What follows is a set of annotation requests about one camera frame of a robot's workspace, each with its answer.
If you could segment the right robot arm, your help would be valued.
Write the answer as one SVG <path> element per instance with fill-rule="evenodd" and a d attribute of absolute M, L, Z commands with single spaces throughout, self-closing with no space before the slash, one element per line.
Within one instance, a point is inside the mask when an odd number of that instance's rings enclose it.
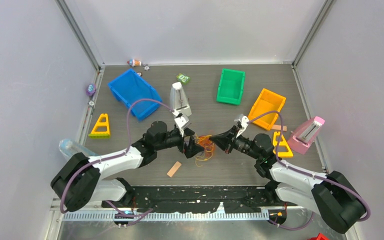
<path fill-rule="evenodd" d="M 271 205 L 289 202 L 304 207 L 340 234 L 369 215 L 367 205 L 343 174 L 312 172 L 278 159 L 265 133 L 250 139 L 231 128 L 209 139 L 227 154 L 237 150 L 256 160 L 257 173 L 269 179 L 265 198 Z"/>

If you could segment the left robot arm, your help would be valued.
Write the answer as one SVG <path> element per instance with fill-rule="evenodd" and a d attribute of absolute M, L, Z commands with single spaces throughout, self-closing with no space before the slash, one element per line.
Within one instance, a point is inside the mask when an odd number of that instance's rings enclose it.
<path fill-rule="evenodd" d="M 128 207 L 134 199 L 132 187 L 121 177 L 114 180 L 107 177 L 150 164 L 160 150 L 176 147 L 187 159 L 204 151 L 191 129 L 180 131 L 175 127 L 168 131 L 167 128 L 165 122 L 155 121 L 142 138 L 113 153 L 99 156 L 75 153 L 50 182 L 63 204 L 63 212 L 75 212 L 96 201 L 112 201 Z"/>

